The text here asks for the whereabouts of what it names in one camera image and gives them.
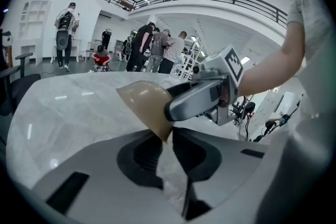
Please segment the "marble countertop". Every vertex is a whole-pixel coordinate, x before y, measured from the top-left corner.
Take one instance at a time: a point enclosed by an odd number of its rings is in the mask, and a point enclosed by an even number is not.
[[[11,178],[32,189],[46,173],[82,148],[147,129],[116,92],[116,88],[139,80],[164,88],[183,82],[167,74],[102,72],[34,83],[18,106],[8,133],[6,164]],[[204,117],[175,126],[237,139],[232,123],[217,126]]]

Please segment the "backpack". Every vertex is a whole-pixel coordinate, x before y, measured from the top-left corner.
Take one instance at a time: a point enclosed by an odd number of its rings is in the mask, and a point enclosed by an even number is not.
[[[64,13],[58,20],[58,30],[68,30],[72,23],[72,13]]]

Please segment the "beige cup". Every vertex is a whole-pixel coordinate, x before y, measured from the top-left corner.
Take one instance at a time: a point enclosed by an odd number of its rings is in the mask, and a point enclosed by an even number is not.
[[[163,141],[167,141],[173,122],[164,115],[164,106],[172,96],[160,85],[151,81],[137,81],[117,89],[125,104]]]

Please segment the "red shirt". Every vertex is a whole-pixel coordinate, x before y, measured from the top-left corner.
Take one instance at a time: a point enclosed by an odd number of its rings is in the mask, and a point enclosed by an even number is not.
[[[95,60],[95,64],[97,65],[102,65],[104,62],[108,61],[109,60],[109,57],[108,56],[105,56],[105,57],[99,57],[98,54],[94,54],[93,55],[94,57],[96,58],[99,58],[98,60]]]

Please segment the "white shelf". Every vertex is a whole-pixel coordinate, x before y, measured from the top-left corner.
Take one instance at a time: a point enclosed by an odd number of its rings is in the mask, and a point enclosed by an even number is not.
[[[17,45],[21,53],[32,52],[31,58],[36,59],[36,64],[42,61],[43,42],[42,36],[50,10],[51,1],[33,0],[25,3],[19,22]]]

